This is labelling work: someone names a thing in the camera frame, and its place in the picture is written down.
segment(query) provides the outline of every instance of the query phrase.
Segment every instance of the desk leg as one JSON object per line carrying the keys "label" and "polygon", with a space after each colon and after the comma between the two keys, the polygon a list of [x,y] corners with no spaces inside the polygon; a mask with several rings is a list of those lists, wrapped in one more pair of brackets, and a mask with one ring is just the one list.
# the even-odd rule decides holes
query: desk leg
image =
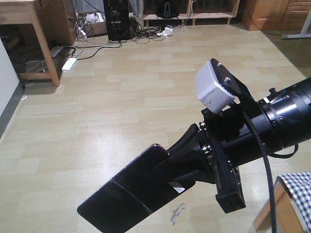
{"label": "desk leg", "polygon": [[42,53],[43,53],[45,62],[48,66],[52,82],[55,86],[59,86],[60,81],[59,81],[59,78],[57,76],[56,68],[55,68],[51,53],[50,53],[50,49],[49,49],[47,40],[46,40],[45,35],[43,33],[37,11],[36,11],[34,5],[30,5],[29,7],[31,8],[31,9],[29,9],[29,12],[32,12],[32,22],[33,22],[33,26],[35,29],[35,33],[38,37],[38,41],[39,41],[40,47],[42,49]]}
{"label": "desk leg", "polygon": [[[300,221],[298,220],[295,209],[291,204],[291,199],[278,182],[275,189],[276,218],[283,233],[303,233]],[[256,231],[267,230],[271,226],[270,222],[270,202],[265,203],[264,207],[253,222]]]}

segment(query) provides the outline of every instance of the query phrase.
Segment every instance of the cardboard box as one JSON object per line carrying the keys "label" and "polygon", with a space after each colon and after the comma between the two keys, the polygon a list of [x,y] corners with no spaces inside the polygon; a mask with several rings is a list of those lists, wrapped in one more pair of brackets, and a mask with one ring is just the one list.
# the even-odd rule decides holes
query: cardboard box
{"label": "cardboard box", "polygon": [[99,35],[107,35],[106,20],[103,22],[91,22],[84,25],[84,32],[87,37],[94,37]]}

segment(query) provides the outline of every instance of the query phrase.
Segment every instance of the black speaker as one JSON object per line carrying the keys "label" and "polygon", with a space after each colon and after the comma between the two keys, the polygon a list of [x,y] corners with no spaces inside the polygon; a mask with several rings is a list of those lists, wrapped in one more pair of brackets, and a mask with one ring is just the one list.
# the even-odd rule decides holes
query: black speaker
{"label": "black speaker", "polygon": [[104,11],[108,39],[111,41],[128,40],[130,35],[130,20],[127,0],[104,0]]}

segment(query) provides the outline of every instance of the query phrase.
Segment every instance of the laminate flooring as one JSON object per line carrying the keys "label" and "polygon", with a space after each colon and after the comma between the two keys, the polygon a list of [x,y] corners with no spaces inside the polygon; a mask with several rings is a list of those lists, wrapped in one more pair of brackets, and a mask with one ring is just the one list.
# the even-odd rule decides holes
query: laminate flooring
{"label": "laminate flooring", "polygon": [[[0,140],[0,232],[99,232],[76,208],[149,145],[168,148],[203,120],[194,76],[207,60],[223,63],[255,100],[311,76],[309,39],[274,40],[234,25],[189,26],[163,41],[102,49],[64,72],[58,88],[26,87]],[[271,158],[274,178],[310,170],[310,144],[290,159]],[[251,232],[268,198],[263,161],[240,173],[246,208],[225,214],[215,185],[198,182],[129,232]]]}

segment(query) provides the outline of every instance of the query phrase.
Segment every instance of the checkered cloth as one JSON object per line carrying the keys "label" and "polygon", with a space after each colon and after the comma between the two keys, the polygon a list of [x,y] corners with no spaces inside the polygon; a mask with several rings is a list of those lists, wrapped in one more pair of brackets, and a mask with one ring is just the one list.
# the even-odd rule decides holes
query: checkered cloth
{"label": "checkered cloth", "polygon": [[308,227],[308,232],[311,232],[311,172],[283,174],[277,178],[286,184]]}

